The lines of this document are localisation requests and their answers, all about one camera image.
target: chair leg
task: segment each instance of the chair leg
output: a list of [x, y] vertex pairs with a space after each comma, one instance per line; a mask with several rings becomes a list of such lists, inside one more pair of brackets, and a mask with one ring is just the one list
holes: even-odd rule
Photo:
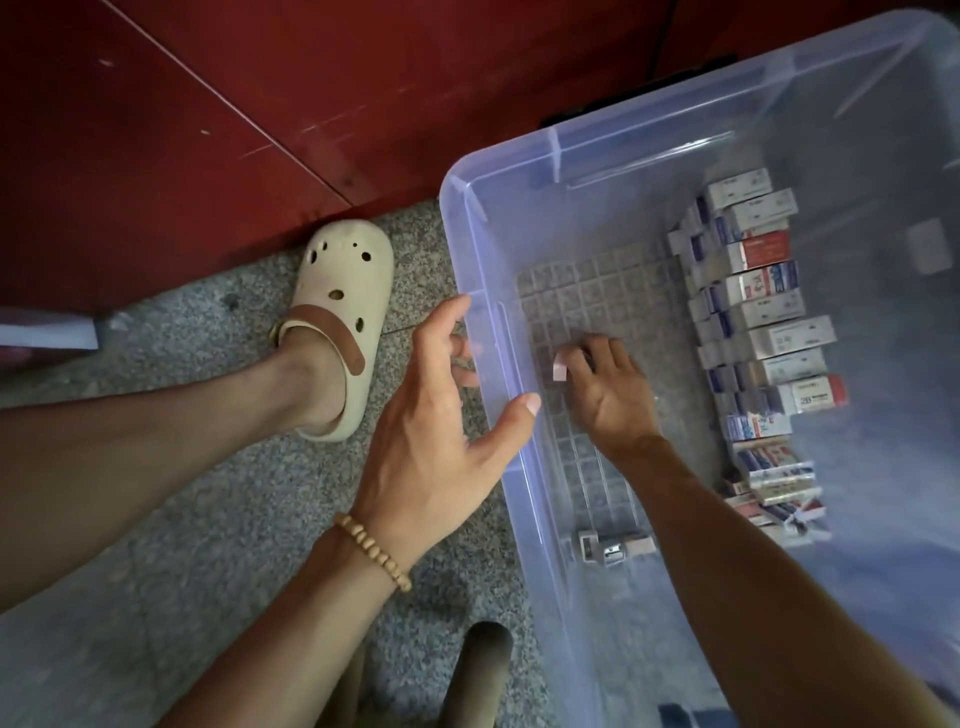
[[353, 728], [356, 720], [357, 704], [360, 701], [360, 687], [363, 683], [363, 665], [366, 656], [363, 643], [353, 653], [347, 669], [340, 676], [337, 687], [326, 701], [324, 711], [317, 719], [315, 728]]
[[492, 728], [510, 675], [514, 639], [502, 624], [470, 627], [446, 689], [437, 728]]

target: person's left hand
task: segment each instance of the person's left hand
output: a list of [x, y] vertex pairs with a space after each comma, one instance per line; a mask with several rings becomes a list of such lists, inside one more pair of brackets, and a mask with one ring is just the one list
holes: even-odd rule
[[469, 307], [469, 296], [447, 299], [414, 330], [406, 376], [376, 425], [350, 510], [404, 570], [480, 506], [540, 410], [539, 395], [520, 395], [490, 432], [467, 440], [457, 384], [478, 381], [450, 359], [471, 358], [468, 341], [452, 333]]

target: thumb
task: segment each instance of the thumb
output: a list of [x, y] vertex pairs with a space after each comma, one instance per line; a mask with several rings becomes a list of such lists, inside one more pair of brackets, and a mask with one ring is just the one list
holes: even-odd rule
[[538, 412], [540, 395], [535, 392], [510, 400], [491, 431], [470, 445], [470, 451], [480, 461], [480, 467], [496, 477], [501, 476], [533, 435]]

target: speckled tile floor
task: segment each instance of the speckled tile floor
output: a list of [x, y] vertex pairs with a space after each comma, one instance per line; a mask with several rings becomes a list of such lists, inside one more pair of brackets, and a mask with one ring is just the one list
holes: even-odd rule
[[[4, 725], [146, 726], [155, 722], [273, 598], [333, 513], [350, 503], [373, 426], [409, 353], [409, 328], [455, 292], [435, 202], [377, 221], [396, 278], [370, 404], [346, 443], [275, 437], [231, 457], [157, 509], [123, 541], [0, 618]], [[155, 389], [228, 372], [268, 350], [299, 252], [170, 291], [116, 317], [102, 351], [0, 385], [0, 406]], [[468, 434], [486, 428], [478, 398]], [[432, 717], [461, 640], [479, 619], [514, 634], [502, 726], [555, 723], [497, 488], [467, 524], [416, 566], [370, 635], [365, 702]]]

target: beaded bracelet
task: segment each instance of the beaded bracelet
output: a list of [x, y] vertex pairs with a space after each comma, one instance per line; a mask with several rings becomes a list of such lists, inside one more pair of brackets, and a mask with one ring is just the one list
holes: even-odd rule
[[333, 517], [333, 522], [343, 528], [350, 535], [350, 538], [364, 550], [364, 553], [370, 556], [371, 560], [379, 564], [383, 567], [384, 571], [390, 574], [390, 577], [396, 582], [396, 585], [400, 587], [402, 592], [406, 593], [414, 588], [410, 577], [403, 573], [403, 570], [396, 561], [390, 558], [390, 554], [376, 544], [373, 536], [367, 533], [367, 529], [363, 527], [363, 524], [357, 522], [346, 513], [336, 514]]

